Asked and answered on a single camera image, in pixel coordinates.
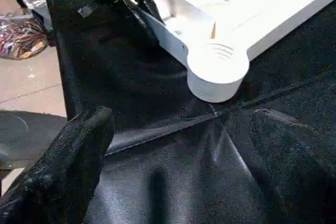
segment white plastic part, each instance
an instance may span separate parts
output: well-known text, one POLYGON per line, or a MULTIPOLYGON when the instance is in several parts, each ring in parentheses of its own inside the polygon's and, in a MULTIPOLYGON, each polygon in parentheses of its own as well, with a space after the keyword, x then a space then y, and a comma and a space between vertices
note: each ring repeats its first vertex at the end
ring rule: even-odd
POLYGON ((238 49, 228 38, 183 38, 154 17, 146 13, 144 17, 161 47, 187 68, 187 83, 196 97, 219 103, 235 95, 249 69, 246 50, 238 49))
POLYGON ((189 49, 187 82, 190 91, 206 102, 224 102, 237 92, 249 69, 247 52, 209 40, 189 49))

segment shiny black surface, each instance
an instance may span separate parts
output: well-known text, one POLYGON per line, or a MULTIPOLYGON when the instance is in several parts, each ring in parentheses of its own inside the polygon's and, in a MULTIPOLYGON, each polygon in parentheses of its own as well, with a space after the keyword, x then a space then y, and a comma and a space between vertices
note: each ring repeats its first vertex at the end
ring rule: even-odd
POLYGON ((59 7, 86 1, 48 0, 69 117, 96 105, 116 116, 85 223, 335 222, 335 3, 209 104, 113 8, 80 19, 59 7))

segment leather sheet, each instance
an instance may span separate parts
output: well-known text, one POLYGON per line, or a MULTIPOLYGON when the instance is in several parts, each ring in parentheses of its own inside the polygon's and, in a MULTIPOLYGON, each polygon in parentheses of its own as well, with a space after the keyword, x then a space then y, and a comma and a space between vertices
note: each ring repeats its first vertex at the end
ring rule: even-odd
POLYGON ((167 52, 126 36, 113 7, 80 17, 92 1, 48 0, 69 118, 104 105, 116 120, 85 223, 336 221, 335 3, 210 104, 167 52))

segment black vinyl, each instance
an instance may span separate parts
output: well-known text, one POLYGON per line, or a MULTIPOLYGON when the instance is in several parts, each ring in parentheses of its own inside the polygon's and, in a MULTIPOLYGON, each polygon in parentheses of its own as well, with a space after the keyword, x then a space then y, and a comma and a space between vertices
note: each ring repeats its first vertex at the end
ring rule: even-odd
POLYGON ((113 8, 82 19, 91 1, 48 0, 69 118, 104 105, 116 120, 85 223, 336 221, 336 3, 209 104, 167 52, 125 36, 113 8))

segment tiled floor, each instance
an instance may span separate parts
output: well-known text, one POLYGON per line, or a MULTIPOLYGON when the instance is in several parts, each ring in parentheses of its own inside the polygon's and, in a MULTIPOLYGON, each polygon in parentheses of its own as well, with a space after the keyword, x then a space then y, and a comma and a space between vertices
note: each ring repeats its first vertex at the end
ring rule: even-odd
MULTIPOLYGON (((15 0, 0 3, 0 14, 19 10, 15 0)), ((0 59, 0 110, 66 116, 55 48, 22 61, 0 59)), ((2 181, 3 192, 21 171, 14 170, 2 181)))

